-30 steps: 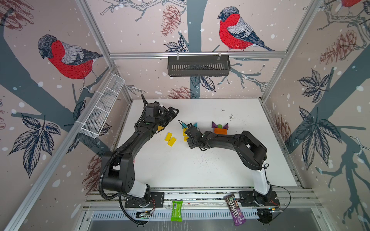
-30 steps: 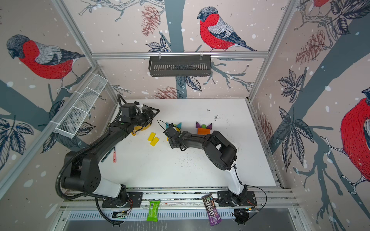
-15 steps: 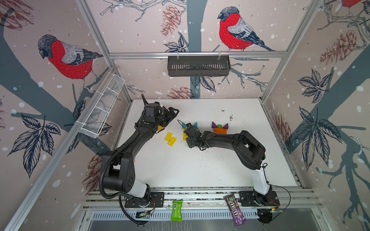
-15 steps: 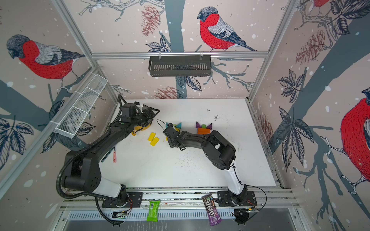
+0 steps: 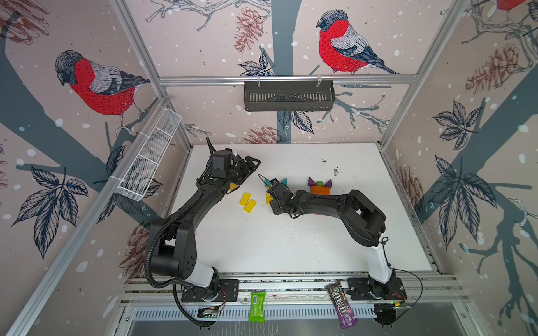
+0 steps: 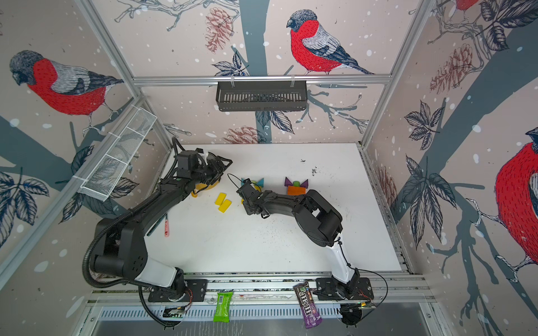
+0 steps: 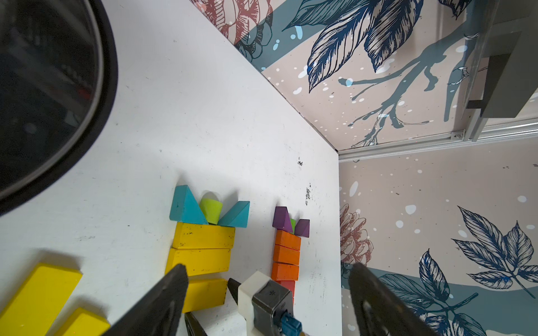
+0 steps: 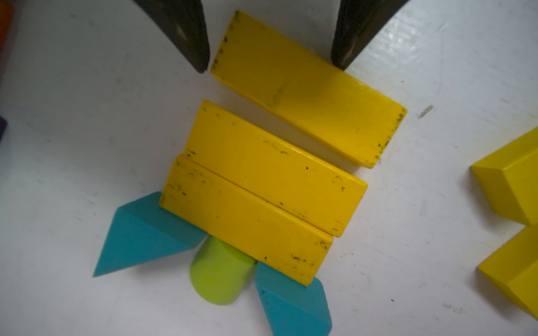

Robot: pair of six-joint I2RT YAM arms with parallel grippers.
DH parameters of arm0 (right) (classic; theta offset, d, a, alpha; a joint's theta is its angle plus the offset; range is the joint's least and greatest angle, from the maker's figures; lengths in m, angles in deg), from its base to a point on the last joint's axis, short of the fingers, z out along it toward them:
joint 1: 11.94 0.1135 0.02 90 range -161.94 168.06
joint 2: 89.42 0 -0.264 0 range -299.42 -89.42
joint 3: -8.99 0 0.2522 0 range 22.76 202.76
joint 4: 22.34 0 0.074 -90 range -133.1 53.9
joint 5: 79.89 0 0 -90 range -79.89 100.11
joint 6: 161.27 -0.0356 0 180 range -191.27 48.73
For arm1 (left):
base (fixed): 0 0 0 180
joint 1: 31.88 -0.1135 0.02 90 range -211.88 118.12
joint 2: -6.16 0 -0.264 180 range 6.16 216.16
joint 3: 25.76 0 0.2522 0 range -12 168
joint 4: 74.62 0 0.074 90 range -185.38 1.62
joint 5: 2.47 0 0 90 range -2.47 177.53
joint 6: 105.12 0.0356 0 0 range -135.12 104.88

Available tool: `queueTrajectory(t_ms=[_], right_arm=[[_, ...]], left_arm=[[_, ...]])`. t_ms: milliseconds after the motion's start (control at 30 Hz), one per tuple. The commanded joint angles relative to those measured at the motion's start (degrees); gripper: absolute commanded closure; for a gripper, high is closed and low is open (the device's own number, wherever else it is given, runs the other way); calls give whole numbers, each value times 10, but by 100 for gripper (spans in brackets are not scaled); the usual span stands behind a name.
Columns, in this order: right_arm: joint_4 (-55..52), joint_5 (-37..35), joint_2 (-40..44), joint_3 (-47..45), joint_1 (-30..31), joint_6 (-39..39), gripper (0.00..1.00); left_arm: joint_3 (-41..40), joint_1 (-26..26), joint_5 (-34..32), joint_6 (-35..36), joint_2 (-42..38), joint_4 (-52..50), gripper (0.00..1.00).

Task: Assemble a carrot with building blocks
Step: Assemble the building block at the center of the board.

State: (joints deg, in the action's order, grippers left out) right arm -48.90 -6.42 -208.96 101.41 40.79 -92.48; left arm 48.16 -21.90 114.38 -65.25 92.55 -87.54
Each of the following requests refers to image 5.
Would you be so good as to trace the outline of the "orange block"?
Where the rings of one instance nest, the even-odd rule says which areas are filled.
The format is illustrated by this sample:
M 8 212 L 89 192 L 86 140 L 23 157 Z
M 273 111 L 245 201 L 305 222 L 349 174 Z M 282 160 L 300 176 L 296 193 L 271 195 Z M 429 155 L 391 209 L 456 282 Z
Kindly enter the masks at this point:
M 311 186 L 310 192 L 314 195 L 330 195 L 331 189 L 322 186 Z

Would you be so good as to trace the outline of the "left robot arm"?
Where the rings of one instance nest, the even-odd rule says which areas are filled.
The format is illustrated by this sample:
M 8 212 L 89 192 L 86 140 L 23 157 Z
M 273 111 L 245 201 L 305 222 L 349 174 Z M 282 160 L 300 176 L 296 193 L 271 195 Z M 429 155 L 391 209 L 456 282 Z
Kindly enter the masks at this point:
M 210 157 L 196 179 L 196 192 L 179 210 L 149 226 L 144 274 L 154 288 L 182 285 L 197 298 L 211 301 L 219 295 L 219 273 L 198 261 L 196 229 L 211 208 L 230 193 L 230 187 L 241 186 L 261 161 L 242 158 L 230 148 L 217 150 L 209 139 L 206 141 Z

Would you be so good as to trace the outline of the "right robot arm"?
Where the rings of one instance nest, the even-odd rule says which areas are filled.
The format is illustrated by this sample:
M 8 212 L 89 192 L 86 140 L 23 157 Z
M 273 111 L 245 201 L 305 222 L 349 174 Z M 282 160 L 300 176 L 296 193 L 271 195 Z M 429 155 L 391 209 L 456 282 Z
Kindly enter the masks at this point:
M 363 246 L 367 256 L 368 276 L 350 278 L 349 290 L 353 300 L 408 299 L 402 280 L 389 265 L 383 236 L 385 214 L 358 190 L 342 195 L 316 195 L 305 190 L 291 192 L 277 183 L 268 189 L 273 214 L 288 214 L 296 219 L 307 214 L 334 217 L 342 221 L 351 238 Z

